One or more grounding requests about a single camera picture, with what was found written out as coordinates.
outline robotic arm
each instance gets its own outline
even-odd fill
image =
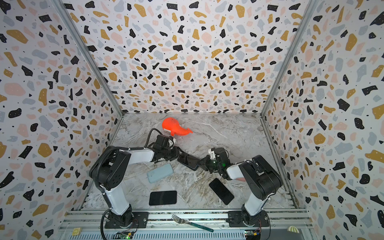
[[[155,142],[148,145],[153,130],[160,134]],[[162,135],[157,129],[152,129],[151,132],[144,147],[107,147],[89,172],[89,176],[108,204],[108,219],[113,220],[121,228],[129,227],[133,222],[132,207],[125,198],[126,187],[122,182],[125,171],[131,164],[156,163],[161,158],[166,161],[180,158],[184,159],[188,167],[193,170],[197,168],[191,165],[199,166],[210,173],[217,172],[227,180],[244,177],[252,192],[242,206],[242,221],[248,226],[257,223],[257,215],[265,202],[282,186],[279,174],[260,155],[248,161],[231,164],[226,150],[219,147],[210,149],[209,155],[200,160],[175,147],[173,137]]]

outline floor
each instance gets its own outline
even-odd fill
[[[232,163],[262,155],[276,170],[276,164],[267,143],[263,127],[257,115],[239,114],[127,114],[113,142],[114,146],[142,147],[148,132],[155,127],[165,134],[161,123],[165,118],[174,117],[184,128],[190,128],[193,134],[176,136],[175,145],[185,152],[203,158],[212,147],[224,147],[229,152]],[[152,133],[150,143],[156,139]],[[149,183],[147,172],[170,163],[174,173],[155,183]],[[209,183],[215,178],[230,190],[235,198],[225,205],[210,189]],[[153,164],[140,163],[127,168],[124,183],[127,199],[133,209],[240,209],[250,195],[246,182],[225,180],[217,173],[210,174],[202,169],[192,171],[176,160]],[[154,191],[177,191],[175,205],[149,206],[149,195]],[[83,210],[106,209],[100,191],[93,186]],[[279,189],[276,195],[266,203],[265,208],[294,208],[291,196]]]

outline plush toy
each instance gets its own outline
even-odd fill
[[[175,134],[179,136],[185,136],[189,133],[193,133],[192,130],[189,128],[182,128],[179,122],[174,118],[164,119],[162,127],[165,131],[170,132],[171,136],[175,136]]]

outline fork handle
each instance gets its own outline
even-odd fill
[[[205,227],[205,226],[199,225],[199,224],[197,224],[197,223],[188,222],[188,224],[191,225],[191,226],[194,226],[194,227],[198,227],[198,228],[200,228],[200,229],[207,230],[207,231],[209,231],[209,232],[213,232],[213,231],[214,231],[212,228]]]

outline side wall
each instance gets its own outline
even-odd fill
[[[265,116],[319,239],[384,239],[383,11],[319,1]]]
[[[1,8],[0,239],[53,239],[117,114],[50,1]]]
[[[124,112],[258,112],[307,0],[74,1]]]

